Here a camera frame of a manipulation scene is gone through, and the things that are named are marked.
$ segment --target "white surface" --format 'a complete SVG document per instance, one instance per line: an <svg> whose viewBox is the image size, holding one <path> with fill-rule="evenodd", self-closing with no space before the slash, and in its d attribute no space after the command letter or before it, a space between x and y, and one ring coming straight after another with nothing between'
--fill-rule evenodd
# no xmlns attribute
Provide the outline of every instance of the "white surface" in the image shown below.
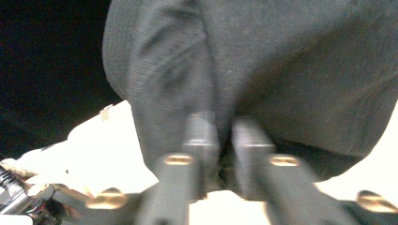
<svg viewBox="0 0 398 225"><path fill-rule="evenodd" d="M354 200L359 191L368 189L398 204L398 182L394 178L398 172L397 133L396 107L372 154L343 175L317 184L318 187L340 200ZM108 120L102 122L96 116L75 128L66 142L44 152L32 151L16 163L42 173L48 182L63 182L83 193L89 189L94 196L106 188L140 192L157 182L143 162L126 101L110 108ZM207 200L191 205L190 224L268 224L268 221L262 203L243 201L231 191L217 191L210 193Z"/></svg>
<svg viewBox="0 0 398 225"><path fill-rule="evenodd" d="M0 215L2 225L32 225L32 218L20 215Z"/></svg>

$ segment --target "clamp jaw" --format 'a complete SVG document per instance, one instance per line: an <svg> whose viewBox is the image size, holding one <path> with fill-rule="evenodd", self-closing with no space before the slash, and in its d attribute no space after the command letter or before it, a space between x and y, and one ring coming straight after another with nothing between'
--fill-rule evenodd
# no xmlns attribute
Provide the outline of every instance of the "clamp jaw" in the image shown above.
<svg viewBox="0 0 398 225"><path fill-rule="evenodd" d="M53 206L47 210L53 220L35 224L187 225L189 204L205 198L215 187L213 178L219 172L220 148L211 121L209 113L189 118L181 150L160 158L156 168L160 182L143 193L123 194L109 189L92 199L49 185L36 192L30 188L23 201L1 193L3 202L8 203L0 207L0 214L27 214L32 212L33 202L41 200ZM398 224L396 206L370 191L360 193L356 202L339 202L321 193L313 184L316 175L306 162L275 154L271 139L248 118L235 121L232 144L238 194L247 201L267 202L271 224ZM9 211L14 204L19 205L13 206L18 210Z"/></svg>

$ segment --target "black fabric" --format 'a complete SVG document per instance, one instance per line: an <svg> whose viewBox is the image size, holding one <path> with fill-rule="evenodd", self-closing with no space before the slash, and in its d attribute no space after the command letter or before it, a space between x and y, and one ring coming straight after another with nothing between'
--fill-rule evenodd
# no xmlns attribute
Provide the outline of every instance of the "black fabric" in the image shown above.
<svg viewBox="0 0 398 225"><path fill-rule="evenodd" d="M397 24L397 1L114 0L104 66L150 169L179 151L187 115L207 110L222 146L244 114L309 160L314 149L361 159L397 100Z"/></svg>

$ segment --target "black cover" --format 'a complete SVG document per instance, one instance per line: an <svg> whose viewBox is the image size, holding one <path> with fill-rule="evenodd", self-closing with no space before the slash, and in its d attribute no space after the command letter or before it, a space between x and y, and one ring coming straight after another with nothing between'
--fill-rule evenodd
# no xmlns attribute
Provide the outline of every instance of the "black cover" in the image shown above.
<svg viewBox="0 0 398 225"><path fill-rule="evenodd" d="M114 0L103 57L153 169L199 111L222 146L243 114L304 158L366 157L397 100L397 46L398 1Z"/></svg>

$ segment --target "dark background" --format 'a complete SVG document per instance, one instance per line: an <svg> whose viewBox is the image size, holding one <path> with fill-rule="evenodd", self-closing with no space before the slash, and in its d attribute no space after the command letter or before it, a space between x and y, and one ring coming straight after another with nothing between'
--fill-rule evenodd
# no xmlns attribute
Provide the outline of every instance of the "dark background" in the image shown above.
<svg viewBox="0 0 398 225"><path fill-rule="evenodd" d="M108 1L0 3L0 153L64 141L121 99L107 83L101 45Z"/></svg>

